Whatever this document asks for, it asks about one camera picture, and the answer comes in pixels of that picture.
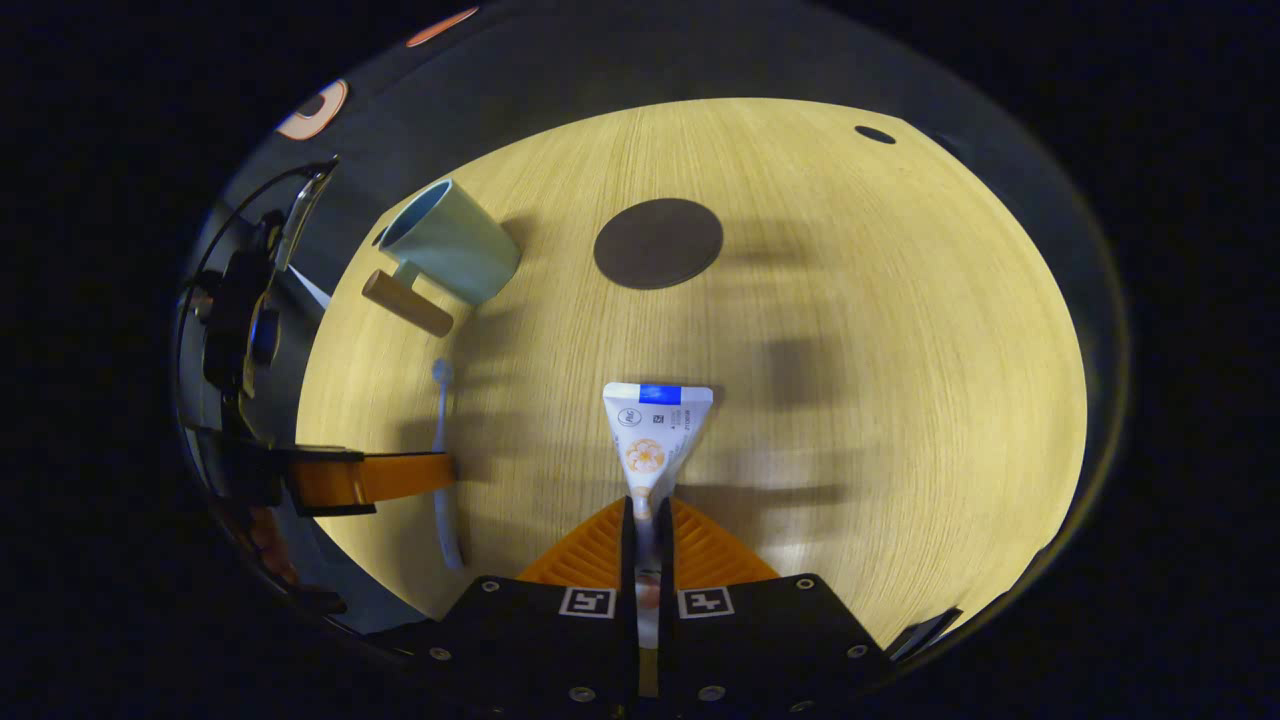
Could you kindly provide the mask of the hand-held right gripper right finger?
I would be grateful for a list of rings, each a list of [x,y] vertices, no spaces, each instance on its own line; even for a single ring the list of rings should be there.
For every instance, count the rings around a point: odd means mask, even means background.
[[[890,656],[817,574],[682,588],[673,500],[655,525],[663,719],[836,719],[892,673]]]

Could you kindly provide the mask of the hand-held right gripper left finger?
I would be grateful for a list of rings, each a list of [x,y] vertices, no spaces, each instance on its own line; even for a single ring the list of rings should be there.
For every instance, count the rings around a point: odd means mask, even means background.
[[[402,628],[396,652],[468,719],[628,719],[639,642],[632,503],[572,530],[556,582],[476,578],[436,621]]]

